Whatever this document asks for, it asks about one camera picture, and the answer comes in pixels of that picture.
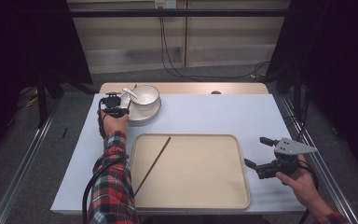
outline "saucer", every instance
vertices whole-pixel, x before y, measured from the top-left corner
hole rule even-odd
[[[121,104],[122,108],[127,108],[130,103],[130,95],[128,93],[123,93],[121,95]],[[129,121],[146,121],[152,119],[157,115],[159,109],[161,108],[161,99],[158,98],[157,104],[151,110],[137,110],[133,105],[130,104],[130,119]]]

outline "person's arm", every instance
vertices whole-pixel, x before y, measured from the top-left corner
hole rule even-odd
[[[95,162],[93,173],[109,162],[126,155],[128,115],[115,119],[102,113],[106,138],[103,155]],[[89,223],[139,223],[128,163],[111,166],[97,179],[91,191]]]
[[[305,161],[303,155],[298,155],[298,159],[300,162]],[[347,223],[345,218],[339,212],[334,212],[321,197],[318,190],[315,188],[310,172],[307,170],[298,169],[296,174],[292,177],[281,172],[278,172],[276,176],[283,182],[283,184],[293,189],[298,201],[306,206],[315,216],[316,220],[314,223]]]

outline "beige tray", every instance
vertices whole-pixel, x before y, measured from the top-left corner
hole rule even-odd
[[[243,209],[250,203],[243,156],[228,134],[141,134],[131,153],[136,191],[167,139],[170,143],[135,197],[138,208]]]

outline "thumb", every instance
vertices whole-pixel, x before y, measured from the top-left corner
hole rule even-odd
[[[277,172],[276,177],[278,179],[280,179],[283,182],[283,184],[285,184],[291,188],[293,188],[294,184],[296,183],[296,181],[294,179],[292,179],[290,176],[288,176],[282,172]]]

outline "red plaid sleeve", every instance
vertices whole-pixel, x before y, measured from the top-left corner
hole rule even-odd
[[[103,155],[95,162],[93,172],[126,155],[127,136],[114,132],[103,142]],[[130,167],[122,162],[110,167],[97,179],[91,191],[89,223],[139,223],[131,186]]]
[[[328,216],[320,217],[313,224],[344,224],[347,220],[339,212],[334,212]]]

